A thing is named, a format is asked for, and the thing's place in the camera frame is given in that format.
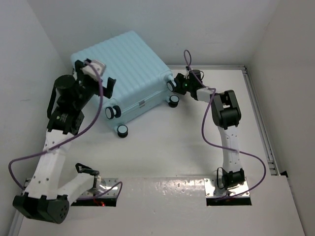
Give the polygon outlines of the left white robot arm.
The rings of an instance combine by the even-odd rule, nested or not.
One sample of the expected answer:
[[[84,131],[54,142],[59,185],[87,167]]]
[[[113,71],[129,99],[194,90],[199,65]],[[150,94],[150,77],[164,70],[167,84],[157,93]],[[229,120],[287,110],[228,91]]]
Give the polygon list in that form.
[[[94,95],[100,99],[112,97],[116,80],[109,77],[104,87],[101,76],[105,69],[106,65],[95,59],[77,60],[74,75],[55,80],[47,108],[44,148],[38,153],[40,159],[31,180],[12,203],[26,218],[60,224],[72,203],[96,188],[99,171],[80,163],[75,166],[75,178],[62,187],[59,180],[71,141],[91,128],[79,130],[84,119],[82,109]]]

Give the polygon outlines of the light blue suitcase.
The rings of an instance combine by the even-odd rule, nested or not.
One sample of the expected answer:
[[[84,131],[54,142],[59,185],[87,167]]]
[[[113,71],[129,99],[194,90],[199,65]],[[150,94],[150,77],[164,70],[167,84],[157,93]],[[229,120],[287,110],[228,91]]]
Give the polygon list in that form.
[[[101,77],[103,86],[108,77],[116,79],[113,95],[105,98],[101,115],[107,125],[117,133],[119,125],[126,125],[155,106],[166,102],[174,95],[167,82],[174,78],[171,69],[134,31],[128,31],[103,42],[73,53],[72,63],[77,60],[98,60],[106,64]],[[105,108],[118,105],[119,118],[107,119]]]

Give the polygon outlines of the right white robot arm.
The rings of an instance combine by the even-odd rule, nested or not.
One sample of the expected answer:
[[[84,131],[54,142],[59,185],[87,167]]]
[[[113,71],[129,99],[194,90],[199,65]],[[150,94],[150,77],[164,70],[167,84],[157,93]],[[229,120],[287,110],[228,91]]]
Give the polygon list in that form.
[[[185,95],[187,92],[196,101],[208,103],[206,111],[211,110],[212,119],[217,126],[223,149],[223,165],[220,189],[233,188],[245,181],[245,173],[239,158],[237,127],[241,119],[240,107],[233,90],[217,93],[202,83],[200,70],[189,70],[175,77],[174,92]]]

